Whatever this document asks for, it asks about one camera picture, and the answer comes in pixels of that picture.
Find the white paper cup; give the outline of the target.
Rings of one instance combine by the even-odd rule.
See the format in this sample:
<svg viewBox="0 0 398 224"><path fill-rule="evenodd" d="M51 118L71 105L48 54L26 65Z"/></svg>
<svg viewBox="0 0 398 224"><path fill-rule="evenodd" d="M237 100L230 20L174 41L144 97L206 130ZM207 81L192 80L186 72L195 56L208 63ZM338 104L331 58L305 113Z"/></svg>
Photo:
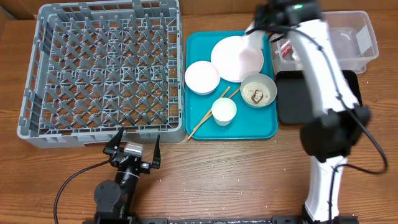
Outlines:
<svg viewBox="0 0 398 224"><path fill-rule="evenodd" d="M237 107L235 102L229 98L223 98L216 106L216 111L213 112L212 116L216 124L227 126L235 117L236 112Z"/></svg>

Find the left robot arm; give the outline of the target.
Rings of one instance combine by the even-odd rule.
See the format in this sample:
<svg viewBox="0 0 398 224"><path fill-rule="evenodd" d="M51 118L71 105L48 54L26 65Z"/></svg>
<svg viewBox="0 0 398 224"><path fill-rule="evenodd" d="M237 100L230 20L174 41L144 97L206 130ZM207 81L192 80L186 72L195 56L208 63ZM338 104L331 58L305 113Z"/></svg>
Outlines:
<svg viewBox="0 0 398 224"><path fill-rule="evenodd" d="M152 162L145 162L142 144L127 142L121 146L123 132L124 129L119 130L103 149L117 171L114 180L105 180L95 189L95 223L135 223L136 216L130 207L140 175L160 168L160 137L156 139Z"/></svg>

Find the white rice pile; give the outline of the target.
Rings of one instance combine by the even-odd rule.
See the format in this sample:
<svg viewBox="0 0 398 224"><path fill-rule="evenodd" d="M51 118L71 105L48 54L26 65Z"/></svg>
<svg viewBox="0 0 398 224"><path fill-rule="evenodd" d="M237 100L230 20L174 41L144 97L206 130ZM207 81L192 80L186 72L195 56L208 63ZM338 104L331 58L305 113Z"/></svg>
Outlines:
<svg viewBox="0 0 398 224"><path fill-rule="evenodd" d="M243 99L253 106L265 106L266 104L268 104L271 98L268 87L266 87L265 84L259 82L247 83L243 87L241 94L243 96Z"/></svg>

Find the grey bowl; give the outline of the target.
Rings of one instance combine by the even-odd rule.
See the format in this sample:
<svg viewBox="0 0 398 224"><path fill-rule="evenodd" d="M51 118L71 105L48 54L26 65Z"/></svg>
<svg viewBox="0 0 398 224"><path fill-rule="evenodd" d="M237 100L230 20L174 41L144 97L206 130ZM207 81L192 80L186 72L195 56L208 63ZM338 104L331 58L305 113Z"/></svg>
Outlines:
<svg viewBox="0 0 398 224"><path fill-rule="evenodd" d="M277 96L274 80L258 73L246 77L240 86L243 100L251 107L263 108L270 105Z"/></svg>

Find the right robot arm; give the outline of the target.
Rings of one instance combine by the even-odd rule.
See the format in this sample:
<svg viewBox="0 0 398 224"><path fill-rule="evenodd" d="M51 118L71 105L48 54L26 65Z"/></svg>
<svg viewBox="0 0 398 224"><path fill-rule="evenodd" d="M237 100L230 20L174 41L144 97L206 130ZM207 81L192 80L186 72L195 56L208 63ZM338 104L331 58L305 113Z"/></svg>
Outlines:
<svg viewBox="0 0 398 224"><path fill-rule="evenodd" d="M300 130L310 156L311 178L302 221L357 223L342 217L338 195L351 147L370 120L370 110L351 91L330 44L329 25L317 1L270 1L256 9L254 29L286 36L303 65L314 119Z"/></svg>

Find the brown food scrap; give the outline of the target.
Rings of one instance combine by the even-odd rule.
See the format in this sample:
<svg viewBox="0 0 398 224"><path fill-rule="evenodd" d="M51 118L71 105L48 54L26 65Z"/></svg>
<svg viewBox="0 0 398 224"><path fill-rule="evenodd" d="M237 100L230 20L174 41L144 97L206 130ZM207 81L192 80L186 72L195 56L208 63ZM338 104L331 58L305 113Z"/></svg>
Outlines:
<svg viewBox="0 0 398 224"><path fill-rule="evenodd" d="M264 97L264 94L261 90L255 90L251 99L255 104L258 104Z"/></svg>

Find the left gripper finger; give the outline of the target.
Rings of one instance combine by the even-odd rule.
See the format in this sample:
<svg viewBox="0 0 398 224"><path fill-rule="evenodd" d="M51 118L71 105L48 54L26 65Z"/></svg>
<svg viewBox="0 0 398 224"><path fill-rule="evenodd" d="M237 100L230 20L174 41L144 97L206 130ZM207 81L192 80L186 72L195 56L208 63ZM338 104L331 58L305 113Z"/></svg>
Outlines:
<svg viewBox="0 0 398 224"><path fill-rule="evenodd" d="M153 158L152 158L152 168L153 169L160 169L161 163L161 153L160 153L160 135L157 136Z"/></svg>
<svg viewBox="0 0 398 224"><path fill-rule="evenodd" d="M115 147L119 147L122 137L123 137L124 127L122 127L118 133L105 145L107 149L114 149Z"/></svg>

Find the red snack wrapper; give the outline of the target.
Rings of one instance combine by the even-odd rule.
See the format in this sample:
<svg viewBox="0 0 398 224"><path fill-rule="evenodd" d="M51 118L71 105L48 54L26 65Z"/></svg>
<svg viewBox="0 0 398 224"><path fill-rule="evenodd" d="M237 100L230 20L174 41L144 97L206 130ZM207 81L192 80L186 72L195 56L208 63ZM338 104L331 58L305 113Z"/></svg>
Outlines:
<svg viewBox="0 0 398 224"><path fill-rule="evenodd" d="M290 40L287 40L285 43L283 43L280 46L280 54L282 57L284 57L287 53L289 53L292 50L292 46L290 44Z"/></svg>

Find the white napkin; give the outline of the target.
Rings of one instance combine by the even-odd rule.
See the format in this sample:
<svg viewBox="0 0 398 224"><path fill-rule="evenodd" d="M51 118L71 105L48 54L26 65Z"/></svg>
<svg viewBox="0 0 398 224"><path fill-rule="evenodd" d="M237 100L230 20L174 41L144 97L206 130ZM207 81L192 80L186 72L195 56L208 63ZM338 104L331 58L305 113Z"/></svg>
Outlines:
<svg viewBox="0 0 398 224"><path fill-rule="evenodd" d="M264 38L266 33L262 30L254 31L250 34L247 34L248 31L254 28L254 21L250 23L250 25L246 28L245 34L243 35L244 40L248 44L248 46L258 49L264 48Z"/></svg>

